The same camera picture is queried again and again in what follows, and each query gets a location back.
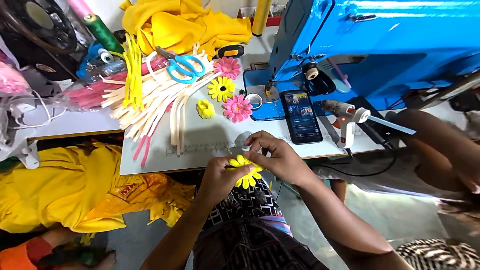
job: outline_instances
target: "felt flower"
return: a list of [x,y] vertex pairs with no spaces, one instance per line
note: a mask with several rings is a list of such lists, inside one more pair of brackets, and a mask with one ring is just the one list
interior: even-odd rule
[[227,102],[223,104],[223,107],[226,109],[226,111],[223,112],[223,115],[228,119],[231,119],[235,124],[242,122],[253,114],[253,106],[250,105],[250,100],[243,100],[243,95],[240,95],[239,97],[233,95],[232,98],[227,99]]
[[226,77],[228,79],[238,79],[238,75],[240,75],[240,65],[238,64],[239,61],[237,59],[233,59],[231,57],[223,57],[219,59],[213,66],[215,67],[215,73],[221,72],[220,76]]
[[197,104],[197,112],[203,119],[212,118],[215,114],[215,107],[213,107],[213,104],[206,99],[199,100]]
[[228,98],[233,96],[233,92],[235,92],[235,83],[233,83],[232,79],[228,79],[227,77],[219,77],[217,80],[212,80],[212,84],[208,86],[209,95],[212,95],[212,99],[217,99],[218,102],[226,102]]
[[230,165],[232,165],[235,168],[239,168],[248,164],[253,164],[255,166],[255,169],[253,169],[253,171],[249,172],[247,175],[243,176],[235,183],[235,187],[242,186],[244,189],[247,189],[249,186],[255,186],[257,184],[255,179],[260,180],[262,178],[262,176],[258,172],[263,171],[264,168],[244,158],[242,155],[238,155],[237,160],[231,159],[228,162]]

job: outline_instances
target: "scissors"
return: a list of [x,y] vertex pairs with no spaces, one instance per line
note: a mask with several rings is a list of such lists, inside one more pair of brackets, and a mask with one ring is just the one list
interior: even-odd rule
[[[196,82],[198,77],[202,77],[203,75],[205,75],[204,64],[202,63],[202,61],[200,61],[198,58],[192,55],[178,56],[174,53],[168,52],[165,49],[162,49],[161,47],[157,47],[156,52],[168,59],[170,66],[167,68],[167,72],[170,75],[170,77],[172,77],[172,79],[178,83],[189,85]],[[196,71],[194,66],[190,64],[187,60],[192,60],[194,62],[199,63],[202,66],[202,71],[201,72]],[[172,71],[174,70],[182,75],[191,77],[191,79],[180,80],[179,78],[174,77],[172,75]]]

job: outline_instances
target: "smartphone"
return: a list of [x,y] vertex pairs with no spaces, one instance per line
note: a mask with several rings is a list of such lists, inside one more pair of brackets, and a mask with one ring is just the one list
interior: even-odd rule
[[292,142],[296,145],[323,141],[310,97],[305,91],[284,91],[280,94]]

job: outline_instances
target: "pink felt flower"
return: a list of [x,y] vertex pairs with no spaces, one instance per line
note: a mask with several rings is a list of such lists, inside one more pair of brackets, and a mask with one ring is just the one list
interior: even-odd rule
[[244,100],[243,95],[240,95],[239,97],[233,95],[233,98],[227,99],[227,102],[223,104],[223,107],[226,109],[226,111],[223,112],[223,115],[228,119],[231,119],[234,124],[242,122],[253,114],[253,106],[249,103],[250,100]]
[[213,66],[215,67],[215,73],[221,72],[220,77],[227,77],[228,79],[236,80],[240,75],[240,65],[237,59],[231,57],[223,57],[219,59]]

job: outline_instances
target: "black and white pattern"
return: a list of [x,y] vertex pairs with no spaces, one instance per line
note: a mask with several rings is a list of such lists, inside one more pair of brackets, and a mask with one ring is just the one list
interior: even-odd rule
[[416,240],[396,251],[415,270],[480,270],[477,251],[454,240]]
[[283,215],[268,186],[263,180],[257,180],[257,185],[248,189],[234,187],[230,195],[213,208],[203,230],[231,219],[265,216]]

